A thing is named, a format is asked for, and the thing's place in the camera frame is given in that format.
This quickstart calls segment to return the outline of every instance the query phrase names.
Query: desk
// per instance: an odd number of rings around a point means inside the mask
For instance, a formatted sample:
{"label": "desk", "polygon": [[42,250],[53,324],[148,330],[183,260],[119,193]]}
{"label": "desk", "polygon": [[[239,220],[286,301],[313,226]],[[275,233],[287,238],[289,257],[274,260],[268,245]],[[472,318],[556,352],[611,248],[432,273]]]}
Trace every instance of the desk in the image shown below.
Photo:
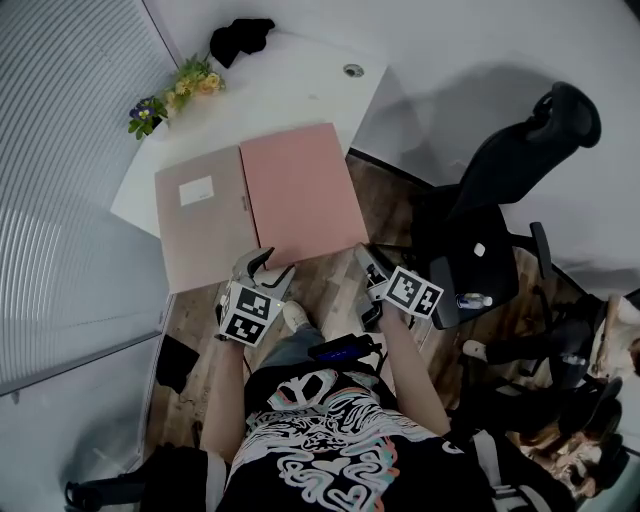
{"label": "desk", "polygon": [[[352,63],[364,68],[364,76],[351,78],[343,72]],[[171,120],[164,140],[142,142],[111,213],[159,237],[157,171],[282,130],[331,122],[346,155],[385,69],[368,56],[271,33],[262,52],[240,54],[230,69],[216,69],[226,91],[194,98]]]}

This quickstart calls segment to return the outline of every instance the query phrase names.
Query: backpack strap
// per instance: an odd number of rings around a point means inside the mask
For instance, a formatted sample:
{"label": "backpack strap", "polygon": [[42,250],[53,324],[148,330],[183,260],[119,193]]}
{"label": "backpack strap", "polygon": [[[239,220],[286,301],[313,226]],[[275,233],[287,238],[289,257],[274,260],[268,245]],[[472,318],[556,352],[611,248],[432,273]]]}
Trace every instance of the backpack strap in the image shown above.
{"label": "backpack strap", "polygon": [[551,512],[544,498],[528,485],[514,487],[502,484],[496,442],[486,430],[481,430],[472,439],[478,464],[493,489],[493,506],[497,512],[510,512],[521,507],[536,512]]}

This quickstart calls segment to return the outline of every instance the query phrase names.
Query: black t-shirt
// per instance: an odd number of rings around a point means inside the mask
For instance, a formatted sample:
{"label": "black t-shirt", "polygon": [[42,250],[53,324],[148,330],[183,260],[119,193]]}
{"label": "black t-shirt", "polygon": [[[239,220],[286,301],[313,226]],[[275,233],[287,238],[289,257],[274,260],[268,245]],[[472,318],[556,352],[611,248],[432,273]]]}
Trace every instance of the black t-shirt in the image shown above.
{"label": "black t-shirt", "polygon": [[368,368],[257,371],[217,510],[494,510],[475,460],[400,414]]}

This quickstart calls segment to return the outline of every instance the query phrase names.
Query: water bottle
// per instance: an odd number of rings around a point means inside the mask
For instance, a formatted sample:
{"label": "water bottle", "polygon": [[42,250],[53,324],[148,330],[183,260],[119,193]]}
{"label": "water bottle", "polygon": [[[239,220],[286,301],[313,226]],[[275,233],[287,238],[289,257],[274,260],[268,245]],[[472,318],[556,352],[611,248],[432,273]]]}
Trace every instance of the water bottle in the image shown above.
{"label": "water bottle", "polygon": [[456,295],[456,302],[460,309],[482,309],[493,304],[493,299],[481,293],[461,293]]}

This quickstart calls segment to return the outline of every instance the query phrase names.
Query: chair backrest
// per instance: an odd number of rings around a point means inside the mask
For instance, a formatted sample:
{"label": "chair backrest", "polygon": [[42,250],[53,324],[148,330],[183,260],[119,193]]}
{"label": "chair backrest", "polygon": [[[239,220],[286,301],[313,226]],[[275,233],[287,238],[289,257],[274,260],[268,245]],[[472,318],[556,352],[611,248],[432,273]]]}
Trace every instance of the chair backrest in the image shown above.
{"label": "chair backrest", "polygon": [[493,134],[476,151],[449,218],[519,201],[578,147],[595,146],[600,133],[593,102],[576,87],[556,82],[527,121]]}

